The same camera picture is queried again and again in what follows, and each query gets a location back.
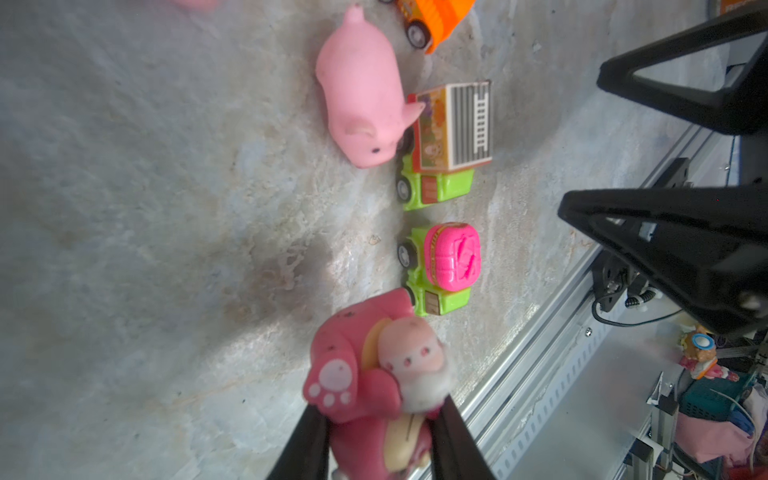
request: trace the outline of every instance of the plush toy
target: plush toy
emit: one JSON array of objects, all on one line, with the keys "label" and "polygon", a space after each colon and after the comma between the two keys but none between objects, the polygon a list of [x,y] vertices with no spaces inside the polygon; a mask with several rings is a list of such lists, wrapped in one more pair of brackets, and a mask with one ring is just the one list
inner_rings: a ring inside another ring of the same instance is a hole
[{"label": "plush toy", "polygon": [[317,331],[304,398],[332,422],[334,480],[396,480],[429,462],[456,384],[449,351],[403,288],[341,310]]}]

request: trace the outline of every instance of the pig ear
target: pig ear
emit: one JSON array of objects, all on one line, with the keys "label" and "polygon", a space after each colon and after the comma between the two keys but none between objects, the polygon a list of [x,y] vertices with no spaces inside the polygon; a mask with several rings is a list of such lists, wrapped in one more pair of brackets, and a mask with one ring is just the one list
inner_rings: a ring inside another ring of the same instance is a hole
[{"label": "pig ear", "polygon": [[427,104],[423,101],[417,101],[416,103],[406,104],[402,108],[402,122],[406,125],[406,128],[413,125],[413,122],[419,118]]},{"label": "pig ear", "polygon": [[344,133],[347,135],[368,135],[373,138],[376,136],[376,127],[371,122],[358,118],[351,120],[346,125]]}]

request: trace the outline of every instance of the white beard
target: white beard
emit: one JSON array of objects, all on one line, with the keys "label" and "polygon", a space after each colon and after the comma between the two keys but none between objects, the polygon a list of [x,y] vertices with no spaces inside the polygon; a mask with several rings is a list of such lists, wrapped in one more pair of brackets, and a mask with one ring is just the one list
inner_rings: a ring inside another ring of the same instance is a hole
[{"label": "white beard", "polygon": [[400,383],[402,410],[405,413],[426,413],[440,406],[456,386],[456,371],[448,347],[443,346],[445,363],[437,372],[423,373],[410,382]]}]

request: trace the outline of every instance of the paw print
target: paw print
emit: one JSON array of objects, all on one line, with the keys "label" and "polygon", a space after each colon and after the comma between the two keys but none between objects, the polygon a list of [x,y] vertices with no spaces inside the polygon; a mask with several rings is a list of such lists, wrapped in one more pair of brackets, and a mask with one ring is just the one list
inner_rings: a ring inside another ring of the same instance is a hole
[{"label": "paw print", "polygon": [[324,415],[354,405],[357,394],[354,354],[331,350],[319,358],[304,383],[304,398]]}]

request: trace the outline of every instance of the teal basket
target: teal basket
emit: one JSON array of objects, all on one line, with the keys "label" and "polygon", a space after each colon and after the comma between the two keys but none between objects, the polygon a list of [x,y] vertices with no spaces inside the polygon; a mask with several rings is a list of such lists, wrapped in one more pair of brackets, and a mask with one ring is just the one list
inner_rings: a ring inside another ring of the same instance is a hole
[{"label": "teal basket", "polygon": [[695,419],[714,420],[725,422],[728,415],[735,408],[733,402],[725,397],[717,395],[710,389],[728,395],[737,402],[741,400],[741,394],[747,386],[751,386],[754,376],[737,372],[739,380],[731,382],[725,379],[699,379],[691,385],[683,394],[680,401],[680,413],[684,413]]}]

